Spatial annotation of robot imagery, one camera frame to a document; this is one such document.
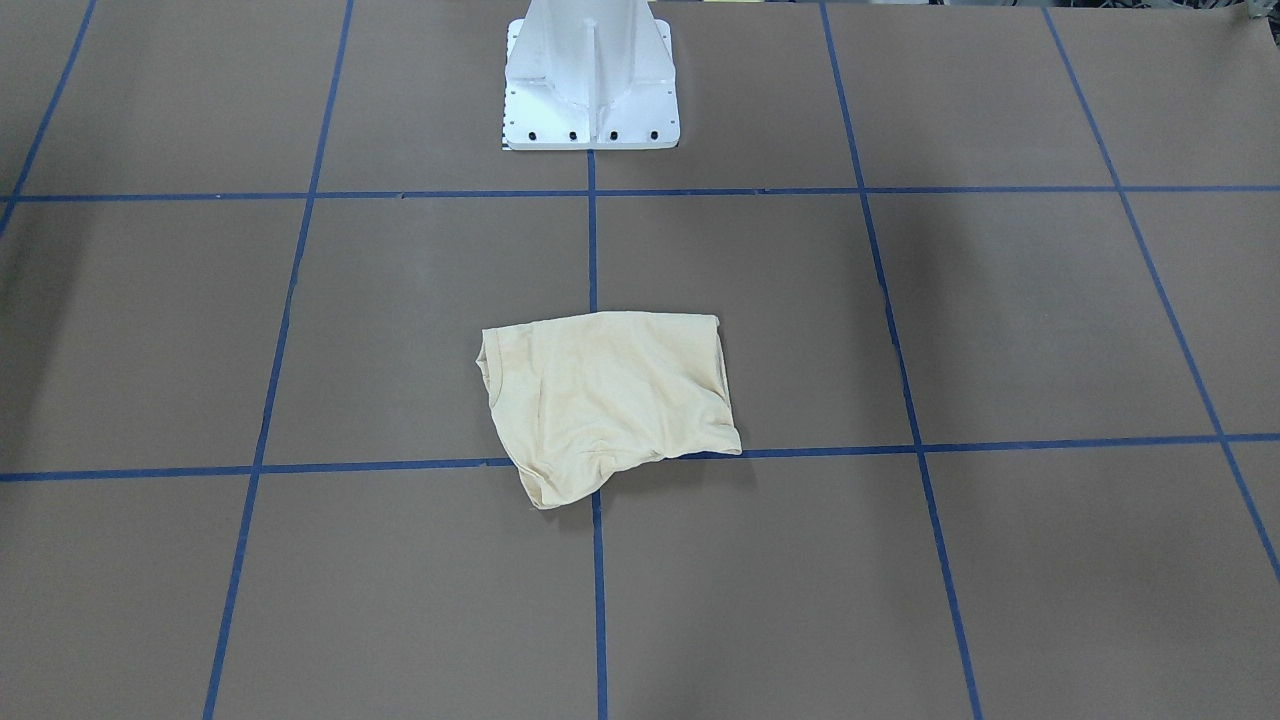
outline blue tape line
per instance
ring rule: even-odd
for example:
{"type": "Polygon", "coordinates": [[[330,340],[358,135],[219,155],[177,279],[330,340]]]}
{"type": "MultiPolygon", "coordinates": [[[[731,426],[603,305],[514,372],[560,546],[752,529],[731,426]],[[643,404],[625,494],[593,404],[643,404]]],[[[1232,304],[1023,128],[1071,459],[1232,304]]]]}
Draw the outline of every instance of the blue tape line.
{"type": "MultiPolygon", "coordinates": [[[[596,190],[596,197],[721,197],[732,195],[968,195],[1115,192],[1108,184],[992,184],[865,187],[705,187],[596,190]]],[[[1124,186],[1125,192],[1280,192],[1280,184],[1149,184],[1124,186]]],[[[99,195],[0,195],[0,202],[155,202],[216,200],[415,200],[457,197],[588,197],[589,190],[334,190],[308,192],[156,192],[99,195]]]]}
{"type": "Polygon", "coordinates": [[[0,483],[42,483],[58,480],[137,480],[145,478],[196,478],[247,475],[252,465],[216,465],[209,468],[129,468],[118,470],[52,470],[37,473],[0,473],[0,483]]]}
{"type": "Polygon", "coordinates": [[[914,445],[869,445],[861,447],[777,447],[744,450],[740,455],[721,452],[692,452],[681,455],[677,460],[753,460],[769,457],[850,457],[858,455],[906,455],[914,454],[914,445]]]}
{"type": "Polygon", "coordinates": [[[449,468],[511,468],[509,457],[458,457],[445,460],[384,460],[371,462],[291,462],[262,465],[264,475],[307,473],[374,473],[384,470],[443,470],[449,468]]]}
{"type": "Polygon", "coordinates": [[[253,473],[248,479],[248,488],[244,492],[244,511],[241,515],[241,529],[236,541],[236,557],[232,561],[232,575],[227,584],[227,602],[223,606],[223,620],[218,629],[218,646],[214,650],[214,664],[209,674],[209,692],[205,696],[204,720],[212,720],[214,708],[218,703],[218,688],[223,676],[223,662],[227,659],[227,642],[230,638],[232,618],[236,612],[236,596],[239,592],[241,570],[244,566],[244,550],[248,546],[248,532],[253,521],[253,503],[257,498],[257,486],[261,477],[262,461],[266,456],[266,439],[271,430],[271,413],[275,407],[275,393],[280,383],[280,368],[284,364],[284,347],[289,337],[289,313],[293,305],[293,292],[298,284],[298,270],[302,266],[302,255],[307,245],[307,232],[311,228],[311,210],[315,206],[315,193],[320,183],[320,168],[324,165],[324,149],[329,138],[329,123],[333,119],[333,106],[338,97],[338,82],[342,78],[342,61],[347,53],[347,36],[351,32],[351,14],[355,0],[347,0],[347,6],[342,18],[342,32],[338,36],[338,53],[333,61],[333,77],[329,81],[329,96],[325,100],[324,118],[320,120],[320,137],[316,140],[315,163],[311,168],[311,186],[307,190],[308,197],[302,211],[302,225],[298,229],[298,242],[293,252],[293,266],[289,270],[289,287],[284,295],[284,310],[280,314],[280,331],[275,341],[275,357],[271,360],[271,378],[266,388],[266,400],[262,404],[262,427],[257,436],[257,446],[253,451],[253,473]]]}
{"type": "MultiPolygon", "coordinates": [[[[1226,436],[1229,442],[1280,442],[1280,433],[1240,433],[1226,436]]],[[[925,454],[955,452],[1006,452],[1020,450],[1084,450],[1106,447],[1155,447],[1176,445],[1217,445],[1217,436],[1151,436],[1083,439],[1023,439],[997,442],[943,442],[924,443],[925,454]]],[[[676,460],[765,460],[787,457],[852,457],[861,455],[914,455],[914,445],[867,445],[849,447],[765,447],[744,450],[741,455],[694,452],[676,460]]],[[[293,475],[307,473],[374,473],[383,470],[439,470],[451,468],[511,468],[509,457],[447,457],[435,460],[374,460],[355,462],[283,462],[264,464],[262,475],[293,475]]],[[[56,480],[184,478],[200,475],[247,475],[253,465],[214,465],[193,468],[131,468],[106,470],[45,470],[32,473],[0,473],[0,483],[31,483],[56,480]]]]}
{"type": "Polygon", "coordinates": [[[316,192],[317,200],[420,200],[430,197],[586,197],[585,190],[337,190],[316,192]]]}
{"type": "Polygon", "coordinates": [[[870,195],[966,195],[980,192],[1114,192],[1107,184],[969,184],[920,187],[868,187],[870,195]]]}
{"type": "Polygon", "coordinates": [[[1025,439],[1009,442],[934,442],[924,451],[934,452],[998,452],[1006,450],[1075,450],[1087,447],[1152,447],[1161,445],[1216,445],[1217,436],[1161,436],[1084,439],[1025,439]]]}
{"type": "Polygon", "coordinates": [[[1183,334],[1181,323],[1178,322],[1178,314],[1174,313],[1174,304],[1169,300],[1169,293],[1165,291],[1165,283],[1160,279],[1160,272],[1156,269],[1156,260],[1151,255],[1151,249],[1147,247],[1147,238],[1142,233],[1142,227],[1138,225],[1138,218],[1134,215],[1133,205],[1129,202],[1129,195],[1120,183],[1120,174],[1116,172],[1115,164],[1111,161],[1111,154],[1107,151],[1107,145],[1102,140],[1102,131],[1098,128],[1097,119],[1093,117],[1089,101],[1084,97],[1084,90],[1080,87],[1080,81],[1075,74],[1075,68],[1071,67],[1071,58],[1068,56],[1066,45],[1062,44],[1062,37],[1059,35],[1057,27],[1053,24],[1053,18],[1050,14],[1048,8],[1041,8],[1041,14],[1044,17],[1044,23],[1048,24],[1050,35],[1053,36],[1053,44],[1057,46],[1057,53],[1062,58],[1062,65],[1066,68],[1066,74],[1071,79],[1071,87],[1075,88],[1075,96],[1080,101],[1080,109],[1084,111],[1084,118],[1089,122],[1089,129],[1093,131],[1093,140],[1098,143],[1098,151],[1102,154],[1102,160],[1107,165],[1107,172],[1111,173],[1111,181],[1115,183],[1115,192],[1120,196],[1120,204],[1124,205],[1125,217],[1129,219],[1129,227],[1133,229],[1133,236],[1138,241],[1138,249],[1142,251],[1142,259],[1147,263],[1147,272],[1151,274],[1151,282],[1156,286],[1156,293],[1160,296],[1160,304],[1165,307],[1165,315],[1169,318],[1169,324],[1174,328],[1174,336],[1178,338],[1178,346],[1183,351],[1183,359],[1187,361],[1187,368],[1192,373],[1192,379],[1196,380],[1196,389],[1199,392],[1201,401],[1204,404],[1204,411],[1208,413],[1210,423],[1213,425],[1213,433],[1222,447],[1222,455],[1226,456],[1226,464],[1231,469],[1231,477],[1235,479],[1235,486],[1240,491],[1240,498],[1244,501],[1244,507],[1249,512],[1249,519],[1253,521],[1253,529],[1258,533],[1258,539],[1262,542],[1262,550],[1266,552],[1267,560],[1271,562],[1272,574],[1276,577],[1276,580],[1280,582],[1280,559],[1276,557],[1276,550],[1271,543],[1271,537],[1267,534],[1266,525],[1262,523],[1262,515],[1258,514],[1257,505],[1253,502],[1253,493],[1249,492],[1249,486],[1244,482],[1244,475],[1240,473],[1240,468],[1235,461],[1235,452],[1231,450],[1231,443],[1228,439],[1226,433],[1222,430],[1222,421],[1217,415],[1217,410],[1213,409],[1213,401],[1208,395],[1208,387],[1204,384],[1204,378],[1201,375],[1199,366],[1196,364],[1196,357],[1192,355],[1192,348],[1187,342],[1187,336],[1183,334]]]}
{"type": "Polygon", "coordinates": [[[1280,184],[1126,184],[1125,192],[1280,192],[1280,184]]]}
{"type": "Polygon", "coordinates": [[[1280,433],[1236,433],[1226,436],[1230,442],[1280,442],[1280,433]]]}
{"type": "MultiPolygon", "coordinates": [[[[586,236],[588,236],[588,307],[599,310],[596,273],[595,223],[595,150],[586,151],[586,236]]],[[[604,642],[604,518],[600,512],[600,491],[591,493],[591,555],[595,573],[595,715],[609,717],[609,656],[604,642]]]]}
{"type": "Polygon", "coordinates": [[[956,635],[956,646],[960,651],[960,664],[964,669],[965,685],[969,691],[969,706],[974,720],[982,720],[982,700],[978,696],[978,680],[973,671],[973,661],[969,656],[969,641],[964,629],[964,619],[960,614],[960,600],[956,596],[955,579],[951,575],[951,560],[947,555],[946,538],[942,534],[942,520],[938,516],[938,503],[933,495],[933,480],[929,477],[928,456],[924,452],[924,443],[920,437],[920,425],[915,416],[915,402],[911,398],[911,383],[906,373],[906,359],[902,354],[902,343],[897,334],[897,322],[893,319],[893,300],[890,295],[888,281],[884,275],[884,264],[881,260],[879,241],[876,237],[876,223],[872,218],[870,199],[867,195],[867,182],[863,177],[861,159],[858,155],[858,141],[854,136],[854,123],[849,111],[849,100],[845,97],[845,82],[840,73],[840,58],[836,54],[836,42],[831,35],[831,18],[827,14],[827,4],[818,5],[822,13],[822,29],[827,38],[827,54],[831,58],[831,72],[836,83],[836,94],[840,99],[840,113],[845,120],[845,135],[849,141],[849,156],[854,164],[854,178],[858,182],[858,197],[863,206],[863,219],[867,223],[867,240],[870,243],[872,260],[876,265],[876,281],[881,286],[884,297],[884,320],[888,325],[890,340],[893,343],[893,352],[897,356],[897,369],[902,380],[902,401],[906,406],[906,419],[911,427],[911,441],[915,451],[916,465],[920,469],[920,484],[924,491],[924,500],[929,509],[929,524],[933,527],[933,543],[938,553],[938,564],[942,569],[942,584],[946,587],[947,605],[951,609],[951,624],[956,635]]]}
{"type": "Polygon", "coordinates": [[[19,202],[207,202],[214,200],[306,200],[306,192],[157,192],[150,195],[24,195],[19,202]]]}
{"type": "Polygon", "coordinates": [[[595,150],[586,151],[586,273],[588,273],[588,307],[595,313],[600,307],[599,302],[599,277],[596,266],[596,231],[595,231],[595,150]]]}
{"type": "Polygon", "coordinates": [[[84,44],[84,33],[88,32],[88,22],[93,18],[95,8],[97,8],[97,0],[88,0],[88,5],[84,6],[84,17],[81,18],[81,27],[76,32],[76,41],[72,42],[72,51],[67,55],[67,63],[63,65],[63,74],[59,76],[58,85],[54,87],[54,95],[49,99],[49,106],[45,108],[45,114],[40,118],[40,124],[36,127],[36,137],[31,140],[31,147],[27,149],[27,158],[22,161],[22,169],[18,170],[18,179],[13,183],[13,192],[9,193],[10,197],[4,205],[4,211],[0,213],[0,237],[4,237],[4,231],[9,227],[9,219],[13,218],[17,199],[22,196],[22,188],[27,184],[31,168],[36,164],[36,154],[40,152],[40,145],[45,141],[49,123],[54,119],[54,110],[58,109],[58,101],[61,100],[63,91],[67,90],[67,81],[72,77],[72,68],[76,67],[76,59],[79,58],[79,49],[84,44]]]}
{"type": "Polygon", "coordinates": [[[609,717],[609,664],[604,644],[604,519],[600,491],[591,493],[591,548],[595,559],[595,716],[609,717]]]}

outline wrinkled fabric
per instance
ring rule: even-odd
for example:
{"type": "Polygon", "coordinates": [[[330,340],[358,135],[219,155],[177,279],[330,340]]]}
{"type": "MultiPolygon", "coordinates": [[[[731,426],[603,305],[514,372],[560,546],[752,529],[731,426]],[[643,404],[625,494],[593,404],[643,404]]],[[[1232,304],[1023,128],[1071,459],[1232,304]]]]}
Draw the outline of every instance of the wrinkled fabric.
{"type": "Polygon", "coordinates": [[[714,315],[594,313],[484,331],[476,365],[529,500],[581,500],[613,473],[742,452],[714,315]]]}

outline metal bracket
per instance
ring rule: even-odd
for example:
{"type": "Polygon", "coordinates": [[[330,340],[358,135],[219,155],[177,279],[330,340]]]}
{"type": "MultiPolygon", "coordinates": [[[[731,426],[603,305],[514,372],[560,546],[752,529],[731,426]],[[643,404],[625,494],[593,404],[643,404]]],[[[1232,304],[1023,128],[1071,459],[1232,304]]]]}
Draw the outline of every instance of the metal bracket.
{"type": "Polygon", "coordinates": [[[671,26],[644,0],[532,0],[507,28],[503,147],[657,150],[680,141],[671,26]]]}

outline grid line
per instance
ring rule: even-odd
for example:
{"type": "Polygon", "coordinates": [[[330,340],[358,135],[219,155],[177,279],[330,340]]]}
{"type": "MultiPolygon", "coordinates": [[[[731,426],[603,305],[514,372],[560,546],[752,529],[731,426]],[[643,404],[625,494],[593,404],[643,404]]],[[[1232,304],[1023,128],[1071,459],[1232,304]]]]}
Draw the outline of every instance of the grid line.
{"type": "MultiPolygon", "coordinates": [[[[1231,443],[1280,443],[1280,433],[1228,434],[1231,443]]],[[[1107,447],[1158,447],[1184,445],[1217,445],[1216,434],[1148,436],[1111,438],[1024,439],[992,442],[924,443],[927,455],[960,452],[1016,452],[1048,450],[1088,450],[1107,447]]],[[[856,457],[863,455],[914,455],[914,445],[856,445],[842,447],[762,447],[744,450],[741,455],[694,452],[675,460],[782,460],[792,457],[856,457]]],[[[442,457],[421,460],[367,460],[351,462],[276,462],[262,464],[262,475],[307,475],[317,473],[379,473],[389,470],[442,470],[465,468],[511,468],[509,457],[442,457]]],[[[90,470],[32,470],[0,473],[0,483],[42,483],[74,480],[129,480],[147,478],[189,478],[247,475],[253,465],[193,465],[174,468],[119,468],[90,470]]]]}
{"type": "MultiPolygon", "coordinates": [[[[1125,192],[1280,192],[1280,184],[1138,184],[1125,192]]],[[[8,205],[42,202],[214,202],[219,200],[422,200],[457,197],[701,197],[730,195],[969,195],[969,193],[1110,193],[1115,184],[970,184],[858,187],[675,187],[614,190],[326,190],[315,192],[152,192],[0,195],[8,205]]]]}
{"type": "Polygon", "coordinates": [[[879,241],[876,237],[876,222],[872,217],[870,197],[867,193],[867,182],[863,177],[861,159],[858,154],[858,140],[854,136],[854,122],[849,111],[849,100],[845,96],[845,82],[840,74],[840,56],[836,53],[836,42],[831,35],[831,18],[827,13],[827,4],[819,3],[822,14],[822,29],[827,40],[827,54],[831,56],[831,73],[836,85],[836,95],[840,99],[840,113],[845,122],[845,136],[849,141],[849,156],[854,164],[854,178],[858,182],[858,199],[861,202],[863,220],[867,223],[867,241],[870,245],[872,261],[876,265],[876,281],[879,283],[881,295],[884,299],[884,323],[888,327],[888,336],[893,343],[893,354],[897,357],[897,370],[902,382],[902,402],[906,407],[906,420],[911,427],[913,452],[920,470],[920,486],[924,491],[924,501],[929,510],[929,524],[933,527],[933,544],[938,553],[938,565],[942,570],[942,584],[947,593],[947,605],[951,610],[951,625],[956,635],[956,646],[960,651],[960,665],[964,670],[965,687],[969,692],[969,707],[974,720],[982,720],[982,700],[978,694],[978,680],[973,671],[973,660],[969,655],[969,639],[964,629],[964,616],[960,614],[960,598],[956,596],[955,578],[951,575],[951,561],[947,556],[946,537],[942,533],[942,519],[938,516],[938,503],[933,495],[933,479],[929,477],[929,460],[924,452],[924,441],[920,436],[920,424],[915,416],[915,401],[911,398],[911,380],[906,372],[906,357],[902,354],[902,343],[897,334],[897,322],[893,319],[893,299],[888,290],[888,279],[884,275],[884,264],[881,259],[879,241]]]}
{"type": "Polygon", "coordinates": [[[1093,117],[1089,101],[1084,97],[1084,88],[1080,86],[1080,81],[1075,74],[1075,68],[1071,67],[1071,58],[1068,55],[1066,45],[1062,42],[1062,37],[1059,35],[1057,27],[1053,24],[1053,17],[1050,14],[1048,8],[1041,8],[1041,14],[1048,24],[1050,35],[1053,36],[1053,44],[1057,46],[1057,53],[1062,58],[1062,67],[1066,69],[1066,74],[1071,81],[1071,87],[1075,90],[1075,96],[1080,101],[1080,109],[1084,113],[1084,118],[1089,123],[1089,129],[1093,131],[1093,138],[1098,143],[1098,151],[1102,154],[1102,160],[1107,165],[1107,172],[1111,173],[1115,192],[1120,196],[1120,204],[1124,205],[1125,215],[1129,219],[1129,227],[1133,229],[1134,240],[1138,242],[1138,249],[1142,251],[1142,258],[1147,264],[1147,272],[1151,274],[1151,282],[1156,287],[1156,293],[1160,296],[1160,302],[1165,309],[1165,315],[1169,318],[1169,324],[1174,331],[1174,336],[1178,338],[1178,346],[1181,348],[1183,359],[1187,361],[1187,368],[1190,370],[1192,379],[1196,382],[1196,389],[1199,392],[1201,401],[1204,404],[1204,411],[1208,414],[1210,423],[1213,425],[1213,433],[1222,448],[1222,455],[1226,457],[1226,464],[1231,469],[1231,477],[1235,479],[1235,486],[1240,492],[1240,498],[1244,501],[1244,507],[1249,514],[1249,519],[1253,521],[1253,529],[1257,532],[1258,539],[1262,542],[1262,550],[1266,552],[1267,560],[1271,562],[1272,574],[1275,574],[1276,580],[1280,582],[1280,559],[1276,557],[1276,550],[1275,546],[1271,544],[1271,538],[1267,534],[1266,525],[1262,523],[1262,515],[1258,512],[1258,507],[1253,502],[1253,493],[1249,492],[1249,486],[1244,479],[1244,474],[1240,473],[1240,466],[1235,461],[1235,452],[1231,450],[1231,442],[1228,439],[1226,432],[1222,429],[1222,421],[1217,415],[1217,410],[1213,407],[1213,400],[1210,397],[1208,387],[1204,384],[1204,378],[1201,375],[1194,355],[1192,355],[1190,343],[1183,333],[1181,323],[1178,322],[1178,314],[1174,313],[1174,304],[1169,299],[1169,293],[1165,291],[1165,283],[1160,279],[1160,272],[1156,269],[1156,260],[1151,254],[1151,249],[1147,247],[1147,240],[1142,233],[1142,227],[1138,224],[1138,217],[1134,214],[1133,205],[1129,202],[1129,193],[1120,182],[1120,173],[1116,172],[1115,163],[1111,160],[1111,152],[1107,151],[1107,143],[1102,140],[1102,131],[1098,128],[1097,119],[1093,117]]]}
{"type": "Polygon", "coordinates": [[[5,199],[4,211],[0,211],[0,238],[4,237],[4,231],[9,227],[9,219],[13,218],[14,208],[17,208],[18,201],[22,199],[22,188],[27,184],[27,177],[31,174],[32,165],[36,164],[36,154],[40,152],[40,145],[45,141],[45,133],[49,131],[49,123],[54,118],[54,110],[58,109],[58,101],[61,100],[63,91],[67,90],[67,81],[72,77],[72,69],[76,68],[76,59],[79,58],[79,49],[84,44],[84,35],[88,32],[88,23],[93,18],[95,8],[97,8],[97,0],[88,0],[88,5],[84,6],[84,15],[81,18],[79,29],[76,32],[76,40],[72,42],[72,50],[67,55],[67,63],[63,65],[63,74],[58,77],[58,85],[54,86],[54,95],[49,99],[49,106],[45,108],[45,114],[40,118],[40,124],[36,127],[36,136],[31,138],[31,147],[27,149],[22,169],[18,170],[18,179],[13,183],[13,191],[5,199]]]}
{"type": "MultiPolygon", "coordinates": [[[[600,309],[598,232],[595,218],[595,150],[586,151],[586,305],[589,313],[600,309]]],[[[607,652],[604,603],[604,512],[600,491],[591,493],[591,571],[595,587],[595,716],[609,717],[609,656],[607,652]]]]}
{"type": "Polygon", "coordinates": [[[298,228],[298,242],[293,251],[293,266],[289,270],[289,284],[284,295],[284,309],[280,313],[280,329],[275,342],[275,356],[271,360],[271,375],[266,387],[266,400],[262,404],[262,425],[257,436],[257,446],[253,450],[253,466],[248,478],[248,488],[244,492],[244,510],[241,516],[239,533],[236,539],[236,556],[232,560],[230,579],[227,583],[227,602],[223,606],[223,619],[218,629],[218,644],[214,648],[212,669],[209,673],[209,691],[205,696],[204,720],[214,719],[214,708],[218,703],[218,689],[221,683],[223,662],[227,657],[227,643],[230,638],[232,619],[236,612],[236,596],[239,591],[241,570],[244,566],[244,551],[248,546],[250,527],[253,521],[253,503],[257,500],[259,480],[262,475],[262,465],[266,457],[266,441],[271,430],[271,414],[275,409],[275,392],[280,382],[280,368],[284,364],[284,348],[289,340],[289,313],[293,306],[293,293],[298,286],[298,272],[302,266],[302,255],[306,251],[307,233],[311,229],[311,213],[315,208],[315,193],[320,184],[320,169],[324,165],[324,149],[329,138],[329,124],[333,119],[333,106],[338,97],[338,82],[342,78],[342,61],[347,51],[347,36],[351,31],[351,15],[355,0],[347,0],[342,18],[342,31],[338,36],[338,51],[333,61],[333,77],[329,81],[329,95],[325,100],[324,117],[320,122],[320,137],[316,140],[315,161],[311,168],[311,187],[307,193],[307,204],[302,211],[302,224],[298,228]]]}

